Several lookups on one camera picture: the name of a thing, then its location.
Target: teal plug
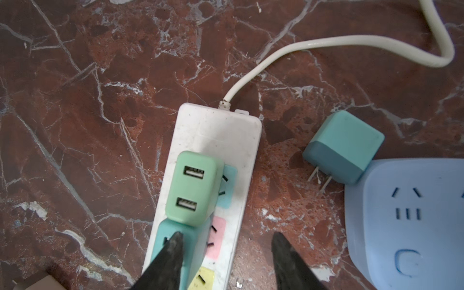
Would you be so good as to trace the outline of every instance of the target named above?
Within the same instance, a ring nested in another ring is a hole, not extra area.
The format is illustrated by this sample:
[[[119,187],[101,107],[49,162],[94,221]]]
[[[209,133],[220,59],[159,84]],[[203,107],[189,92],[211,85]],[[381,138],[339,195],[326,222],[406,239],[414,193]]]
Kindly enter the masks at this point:
[[[187,226],[170,219],[165,219],[158,226],[150,262],[155,259],[164,244],[175,232],[181,232],[184,235],[184,260],[180,269],[179,290],[186,290],[193,278],[195,278],[195,274],[201,267],[201,263],[205,257],[210,229],[211,217],[208,217],[198,227]]]
[[[330,176],[322,190],[332,178],[355,184],[384,139],[381,132],[347,111],[331,114],[303,152],[303,158],[316,166],[309,180],[321,170]]]

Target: blue socket outlet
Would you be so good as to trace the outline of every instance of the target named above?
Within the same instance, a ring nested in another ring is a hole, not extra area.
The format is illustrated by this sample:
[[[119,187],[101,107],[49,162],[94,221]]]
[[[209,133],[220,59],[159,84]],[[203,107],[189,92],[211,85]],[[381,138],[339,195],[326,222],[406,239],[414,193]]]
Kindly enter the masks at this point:
[[[235,167],[225,165],[221,185],[219,186],[219,198],[216,206],[226,209],[231,206],[236,178],[237,169]]]

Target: green usb charger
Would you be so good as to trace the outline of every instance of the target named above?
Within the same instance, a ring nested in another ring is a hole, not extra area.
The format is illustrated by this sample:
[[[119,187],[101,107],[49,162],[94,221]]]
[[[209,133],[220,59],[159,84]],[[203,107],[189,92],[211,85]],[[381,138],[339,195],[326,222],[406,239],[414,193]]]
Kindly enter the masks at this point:
[[[167,217],[188,226],[202,225],[216,207],[223,171],[219,158],[181,152],[166,202]]]

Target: cord strain relief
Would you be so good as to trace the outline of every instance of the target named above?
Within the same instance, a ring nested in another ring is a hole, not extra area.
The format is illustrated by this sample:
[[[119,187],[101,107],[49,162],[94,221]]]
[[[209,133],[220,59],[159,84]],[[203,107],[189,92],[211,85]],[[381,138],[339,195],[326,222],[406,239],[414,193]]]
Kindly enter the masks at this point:
[[[219,102],[218,109],[230,111],[231,110],[231,103],[229,103],[228,101],[222,100],[222,101]]]

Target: usb port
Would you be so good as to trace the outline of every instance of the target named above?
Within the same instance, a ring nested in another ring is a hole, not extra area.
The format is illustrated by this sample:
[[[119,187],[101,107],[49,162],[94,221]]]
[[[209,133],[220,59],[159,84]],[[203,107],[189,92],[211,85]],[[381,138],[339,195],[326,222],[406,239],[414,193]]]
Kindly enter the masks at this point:
[[[193,167],[185,166],[184,174],[203,179],[203,176],[205,176],[205,171],[201,169],[196,169]]]
[[[190,200],[185,200],[180,197],[177,198],[176,204],[177,206],[189,209],[191,211],[195,211],[197,209],[197,203],[190,201]]]

